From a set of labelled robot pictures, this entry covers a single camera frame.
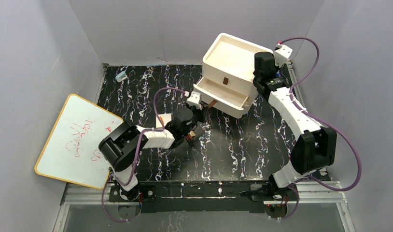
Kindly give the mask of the beige makeup tube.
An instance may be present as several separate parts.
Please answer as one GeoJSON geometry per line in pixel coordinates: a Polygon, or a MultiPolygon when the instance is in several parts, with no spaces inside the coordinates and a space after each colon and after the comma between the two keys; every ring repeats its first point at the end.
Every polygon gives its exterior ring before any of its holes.
{"type": "Polygon", "coordinates": [[[191,131],[188,133],[188,136],[194,138],[194,137],[196,136],[196,134],[191,130],[191,131]]]}

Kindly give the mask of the white square makeup packet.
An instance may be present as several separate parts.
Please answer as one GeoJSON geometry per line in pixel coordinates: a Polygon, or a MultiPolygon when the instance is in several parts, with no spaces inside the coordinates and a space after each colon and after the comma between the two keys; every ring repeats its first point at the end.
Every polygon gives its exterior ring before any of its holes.
{"type": "Polygon", "coordinates": [[[164,124],[164,126],[166,126],[171,120],[172,120],[172,114],[158,114],[158,116],[156,116],[155,127],[156,128],[163,127],[162,123],[164,124]]]}

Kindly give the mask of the white drawer organizer box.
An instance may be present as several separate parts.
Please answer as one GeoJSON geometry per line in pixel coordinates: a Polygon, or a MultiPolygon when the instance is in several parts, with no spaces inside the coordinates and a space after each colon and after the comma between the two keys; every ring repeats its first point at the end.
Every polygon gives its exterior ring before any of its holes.
{"type": "MultiPolygon", "coordinates": [[[[202,59],[202,77],[249,95],[254,101],[258,94],[253,84],[254,55],[257,52],[272,53],[272,50],[227,33],[220,33],[202,59]]],[[[248,113],[253,101],[242,110],[233,109],[223,103],[217,104],[217,101],[213,107],[234,118],[241,118],[248,113]]]]}

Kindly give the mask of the white pull-out drawer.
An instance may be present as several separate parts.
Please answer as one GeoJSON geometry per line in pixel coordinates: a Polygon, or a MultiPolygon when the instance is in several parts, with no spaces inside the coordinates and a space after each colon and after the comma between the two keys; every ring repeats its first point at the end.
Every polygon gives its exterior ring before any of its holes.
{"type": "Polygon", "coordinates": [[[202,77],[193,85],[194,91],[201,93],[202,101],[211,103],[213,100],[223,103],[233,109],[242,110],[252,103],[251,96],[223,87],[220,84],[202,77]]]}

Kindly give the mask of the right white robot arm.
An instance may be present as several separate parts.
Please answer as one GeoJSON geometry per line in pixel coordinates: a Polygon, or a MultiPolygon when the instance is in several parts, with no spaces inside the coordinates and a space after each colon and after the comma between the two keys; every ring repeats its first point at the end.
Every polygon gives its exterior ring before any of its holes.
{"type": "Polygon", "coordinates": [[[337,133],[298,109],[300,103],[286,82],[276,77],[272,53],[255,53],[253,74],[258,93],[279,112],[295,137],[290,160],[269,177],[266,186],[269,195],[281,194],[295,181],[334,163],[337,133]]]}

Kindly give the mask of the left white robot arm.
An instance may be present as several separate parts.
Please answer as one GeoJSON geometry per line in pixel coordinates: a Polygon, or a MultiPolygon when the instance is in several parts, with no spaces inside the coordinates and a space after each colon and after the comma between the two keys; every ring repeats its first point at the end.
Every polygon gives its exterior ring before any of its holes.
{"type": "Polygon", "coordinates": [[[174,149],[184,141],[192,144],[190,135],[198,123],[207,120],[207,107],[188,106],[165,124],[164,128],[144,128],[123,122],[98,145],[99,151],[112,167],[115,184],[125,192],[131,191],[138,181],[135,167],[143,149],[174,149]]]}

